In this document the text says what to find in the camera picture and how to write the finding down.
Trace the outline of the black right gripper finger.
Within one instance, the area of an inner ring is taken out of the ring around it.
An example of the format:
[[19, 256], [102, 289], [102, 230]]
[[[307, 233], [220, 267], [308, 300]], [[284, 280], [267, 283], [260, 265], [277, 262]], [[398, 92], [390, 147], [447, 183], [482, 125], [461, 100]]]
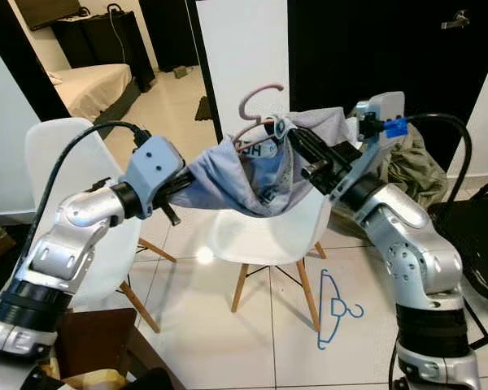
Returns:
[[304, 161], [333, 161], [333, 149], [311, 129], [300, 127], [289, 130], [289, 142], [294, 152]]
[[314, 132], [289, 132], [286, 134], [294, 151], [306, 161], [304, 171], [321, 171], [325, 168], [325, 142]]

